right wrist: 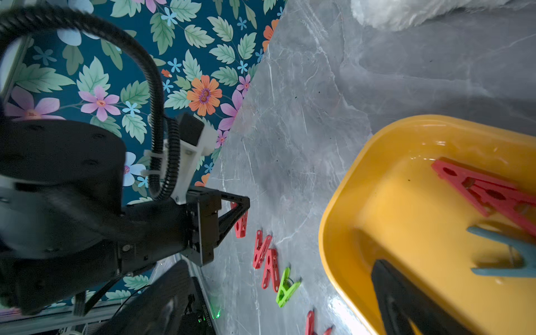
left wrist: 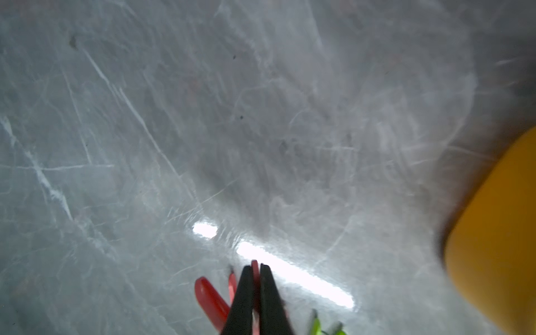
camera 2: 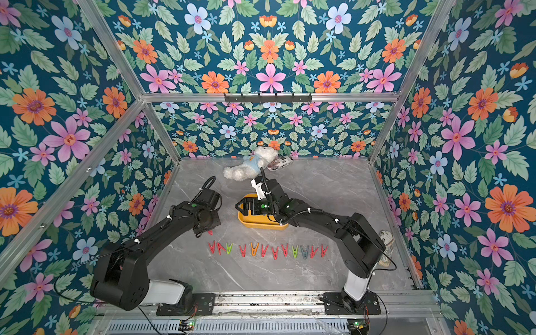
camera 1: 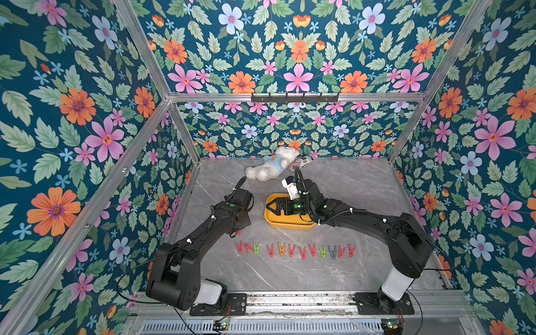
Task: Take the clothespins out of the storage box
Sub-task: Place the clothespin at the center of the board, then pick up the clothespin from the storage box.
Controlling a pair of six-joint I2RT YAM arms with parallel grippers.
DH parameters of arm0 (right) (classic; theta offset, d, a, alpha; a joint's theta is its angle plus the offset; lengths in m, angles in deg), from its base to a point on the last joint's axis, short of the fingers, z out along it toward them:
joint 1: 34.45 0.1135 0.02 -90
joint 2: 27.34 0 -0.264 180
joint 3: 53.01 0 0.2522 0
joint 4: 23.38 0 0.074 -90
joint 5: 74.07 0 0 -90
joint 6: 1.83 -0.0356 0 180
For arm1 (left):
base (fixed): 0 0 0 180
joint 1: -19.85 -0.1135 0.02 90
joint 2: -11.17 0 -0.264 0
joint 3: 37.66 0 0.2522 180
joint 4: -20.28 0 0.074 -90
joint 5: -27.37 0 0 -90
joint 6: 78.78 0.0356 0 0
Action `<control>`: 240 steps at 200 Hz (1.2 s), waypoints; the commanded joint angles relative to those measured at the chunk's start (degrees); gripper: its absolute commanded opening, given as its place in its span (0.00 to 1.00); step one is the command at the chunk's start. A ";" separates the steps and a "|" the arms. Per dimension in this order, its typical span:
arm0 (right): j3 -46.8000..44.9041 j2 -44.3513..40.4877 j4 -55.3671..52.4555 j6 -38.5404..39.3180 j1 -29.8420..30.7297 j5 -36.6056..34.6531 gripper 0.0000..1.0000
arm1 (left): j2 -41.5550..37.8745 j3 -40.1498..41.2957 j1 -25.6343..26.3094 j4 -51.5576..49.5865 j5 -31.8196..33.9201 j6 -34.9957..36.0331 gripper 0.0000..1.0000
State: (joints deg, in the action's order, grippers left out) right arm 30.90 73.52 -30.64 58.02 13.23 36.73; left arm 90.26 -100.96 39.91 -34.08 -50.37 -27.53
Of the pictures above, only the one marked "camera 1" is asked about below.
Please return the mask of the yellow plastic storage box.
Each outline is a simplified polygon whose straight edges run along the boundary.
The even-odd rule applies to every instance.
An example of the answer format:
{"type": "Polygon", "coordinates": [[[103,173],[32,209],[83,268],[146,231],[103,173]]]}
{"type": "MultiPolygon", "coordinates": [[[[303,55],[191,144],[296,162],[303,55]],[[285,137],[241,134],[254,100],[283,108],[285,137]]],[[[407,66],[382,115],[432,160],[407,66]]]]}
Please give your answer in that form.
{"type": "Polygon", "coordinates": [[[288,194],[275,193],[266,201],[264,217],[273,228],[311,230],[315,227],[316,223],[308,214],[294,213],[292,212],[294,209],[302,209],[297,199],[291,200],[288,194]]]}

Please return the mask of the red clothespin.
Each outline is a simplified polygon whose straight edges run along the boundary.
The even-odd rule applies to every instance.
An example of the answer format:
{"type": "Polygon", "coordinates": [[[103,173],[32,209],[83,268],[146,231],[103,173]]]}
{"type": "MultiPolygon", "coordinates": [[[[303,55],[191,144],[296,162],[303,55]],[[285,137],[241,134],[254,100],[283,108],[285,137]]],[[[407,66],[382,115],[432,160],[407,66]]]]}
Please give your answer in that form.
{"type": "Polygon", "coordinates": [[[342,245],[339,245],[339,252],[338,252],[339,259],[342,259],[344,257],[345,252],[346,252],[346,247],[342,247],[342,245]]]}
{"type": "Polygon", "coordinates": [[[288,255],[289,255],[290,258],[294,257],[295,249],[296,249],[296,245],[294,245],[294,244],[289,244],[288,245],[288,255]]]}
{"type": "Polygon", "coordinates": [[[316,257],[316,244],[313,244],[313,245],[308,244],[308,247],[309,247],[311,256],[316,257]]]}
{"type": "Polygon", "coordinates": [[[299,247],[299,252],[301,255],[301,259],[305,260],[307,259],[307,248],[306,247],[299,247]]]}
{"type": "Polygon", "coordinates": [[[247,242],[244,242],[244,251],[246,251],[248,255],[250,252],[254,252],[254,249],[247,242]]]}
{"type": "Polygon", "coordinates": [[[236,243],[235,246],[237,247],[237,251],[239,254],[243,254],[244,252],[244,244],[243,241],[240,241],[239,243],[236,243]]]}
{"type": "Polygon", "coordinates": [[[353,258],[355,254],[356,246],[348,245],[348,257],[353,258]]]}
{"type": "Polygon", "coordinates": [[[274,257],[274,245],[273,244],[267,245],[267,252],[270,258],[274,257]]]}

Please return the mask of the orange clothespin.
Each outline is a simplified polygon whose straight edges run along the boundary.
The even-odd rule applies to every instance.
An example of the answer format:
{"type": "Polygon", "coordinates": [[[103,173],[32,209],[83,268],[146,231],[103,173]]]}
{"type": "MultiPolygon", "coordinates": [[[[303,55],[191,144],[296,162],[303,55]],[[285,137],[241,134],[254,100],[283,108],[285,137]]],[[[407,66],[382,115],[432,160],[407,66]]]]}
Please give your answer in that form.
{"type": "Polygon", "coordinates": [[[283,244],[280,242],[278,243],[280,257],[284,257],[286,255],[286,248],[287,248],[287,244],[285,242],[283,244]]]}

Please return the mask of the grey teal clothespin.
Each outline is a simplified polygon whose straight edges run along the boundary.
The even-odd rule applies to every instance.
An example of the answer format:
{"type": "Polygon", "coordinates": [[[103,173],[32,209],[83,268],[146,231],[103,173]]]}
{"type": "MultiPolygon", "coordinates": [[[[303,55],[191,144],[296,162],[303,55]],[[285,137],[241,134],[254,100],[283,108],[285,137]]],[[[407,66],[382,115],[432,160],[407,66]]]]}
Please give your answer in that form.
{"type": "Polygon", "coordinates": [[[332,260],[335,260],[337,257],[337,247],[336,246],[328,246],[329,255],[332,258],[332,260]]]}

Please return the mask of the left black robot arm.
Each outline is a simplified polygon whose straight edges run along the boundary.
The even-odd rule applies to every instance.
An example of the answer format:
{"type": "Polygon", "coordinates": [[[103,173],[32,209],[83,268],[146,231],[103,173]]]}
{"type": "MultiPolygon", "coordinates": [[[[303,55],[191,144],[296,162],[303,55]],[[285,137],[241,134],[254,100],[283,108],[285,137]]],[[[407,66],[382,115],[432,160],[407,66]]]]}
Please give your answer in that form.
{"type": "Polygon", "coordinates": [[[228,289],[223,283],[201,279],[201,262],[224,235],[234,237],[251,225],[249,212],[254,196],[242,186],[242,177],[231,194],[210,207],[209,217],[194,231],[174,244],[162,244],[156,251],[149,274],[146,296],[181,311],[192,307],[227,309],[228,289]]]}

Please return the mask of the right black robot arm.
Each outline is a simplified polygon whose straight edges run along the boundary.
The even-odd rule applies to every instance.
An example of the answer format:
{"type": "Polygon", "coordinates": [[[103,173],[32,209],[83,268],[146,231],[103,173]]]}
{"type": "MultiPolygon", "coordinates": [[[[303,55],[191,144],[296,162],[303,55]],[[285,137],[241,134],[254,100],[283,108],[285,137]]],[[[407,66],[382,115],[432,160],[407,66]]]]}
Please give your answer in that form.
{"type": "Polygon", "coordinates": [[[409,213],[399,216],[377,214],[340,200],[326,198],[317,184],[303,177],[300,169],[282,181],[286,196],[271,195],[265,205],[265,219],[274,228],[331,226],[354,230],[384,242],[392,266],[378,291],[385,306],[400,302],[413,282],[420,278],[434,252],[419,221],[409,213]]]}

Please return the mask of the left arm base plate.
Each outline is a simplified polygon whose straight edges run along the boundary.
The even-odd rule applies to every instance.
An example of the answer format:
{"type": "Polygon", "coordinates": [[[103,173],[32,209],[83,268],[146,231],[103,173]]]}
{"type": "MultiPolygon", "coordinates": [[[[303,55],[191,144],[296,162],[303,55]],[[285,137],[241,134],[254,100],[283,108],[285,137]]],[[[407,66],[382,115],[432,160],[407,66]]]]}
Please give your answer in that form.
{"type": "Polygon", "coordinates": [[[247,312],[246,293],[227,293],[215,305],[198,304],[189,311],[190,316],[243,316],[247,312]]]}

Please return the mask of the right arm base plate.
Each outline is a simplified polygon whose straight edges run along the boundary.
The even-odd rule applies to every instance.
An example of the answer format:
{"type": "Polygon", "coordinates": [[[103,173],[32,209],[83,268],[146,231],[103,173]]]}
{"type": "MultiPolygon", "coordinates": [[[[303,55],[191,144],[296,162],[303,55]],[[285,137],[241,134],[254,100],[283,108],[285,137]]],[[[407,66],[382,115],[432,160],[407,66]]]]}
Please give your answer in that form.
{"type": "Polygon", "coordinates": [[[355,293],[353,301],[360,315],[415,315],[408,293],[404,293],[399,301],[391,300],[381,290],[376,293],[355,293]]]}

